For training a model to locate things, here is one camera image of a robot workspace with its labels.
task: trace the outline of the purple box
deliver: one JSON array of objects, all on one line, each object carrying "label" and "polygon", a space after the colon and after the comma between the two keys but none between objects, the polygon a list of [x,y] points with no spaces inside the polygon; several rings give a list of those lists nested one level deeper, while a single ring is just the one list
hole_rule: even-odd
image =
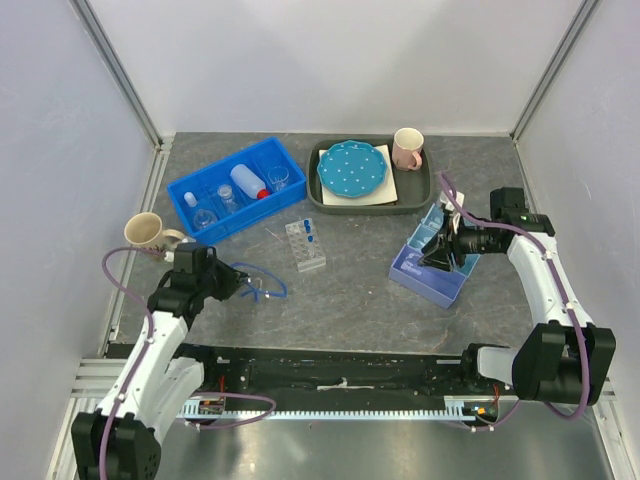
[{"label": "purple box", "polygon": [[436,234],[433,227],[437,227],[439,215],[441,216],[442,213],[431,207],[427,216],[422,219],[418,228],[408,239],[407,244],[393,260],[389,269],[389,278],[442,308],[449,308],[458,297],[462,285],[471,275],[479,255],[467,255],[464,267],[456,268],[453,272],[419,267],[418,260],[422,257],[422,253],[418,248],[422,248]]}]

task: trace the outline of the test tube rack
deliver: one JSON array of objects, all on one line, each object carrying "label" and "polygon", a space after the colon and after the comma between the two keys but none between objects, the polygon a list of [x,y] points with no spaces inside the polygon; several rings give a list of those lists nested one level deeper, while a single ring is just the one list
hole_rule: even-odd
[{"label": "test tube rack", "polygon": [[324,249],[320,245],[313,220],[305,218],[298,222],[289,223],[285,228],[299,272],[306,272],[326,265],[327,257],[325,257]]}]

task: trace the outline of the gray tray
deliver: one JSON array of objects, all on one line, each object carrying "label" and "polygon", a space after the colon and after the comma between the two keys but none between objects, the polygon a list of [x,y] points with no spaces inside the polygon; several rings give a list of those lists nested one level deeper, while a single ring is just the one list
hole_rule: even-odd
[{"label": "gray tray", "polygon": [[307,194],[318,210],[338,215],[399,215],[423,210],[429,204],[433,190],[433,166],[424,148],[420,152],[422,168],[418,171],[403,172],[398,170],[393,165],[393,162],[391,163],[393,180],[398,193],[398,200],[394,204],[362,207],[323,204],[322,184],[317,171],[318,162],[320,161],[318,154],[320,150],[328,150],[336,143],[344,142],[345,140],[367,142],[374,147],[386,144],[389,147],[389,154],[391,154],[391,149],[393,148],[393,137],[389,138],[383,135],[344,136],[344,138],[336,138],[335,140],[325,140],[313,147],[307,166]]}]

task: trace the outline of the pink mug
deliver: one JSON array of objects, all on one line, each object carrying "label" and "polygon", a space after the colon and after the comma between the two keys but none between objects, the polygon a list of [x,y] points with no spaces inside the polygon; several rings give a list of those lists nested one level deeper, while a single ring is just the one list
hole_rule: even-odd
[{"label": "pink mug", "polygon": [[415,128],[401,128],[393,136],[391,159],[398,170],[418,170],[422,166],[420,150],[424,137]]}]

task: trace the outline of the blue polka dot plate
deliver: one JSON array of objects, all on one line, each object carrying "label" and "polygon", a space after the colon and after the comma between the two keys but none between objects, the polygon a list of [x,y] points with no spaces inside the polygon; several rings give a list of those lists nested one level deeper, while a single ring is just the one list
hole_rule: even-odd
[{"label": "blue polka dot plate", "polygon": [[320,182],[342,197],[369,195],[387,174],[387,164],[379,150],[368,143],[349,140],[327,150],[318,163]]}]

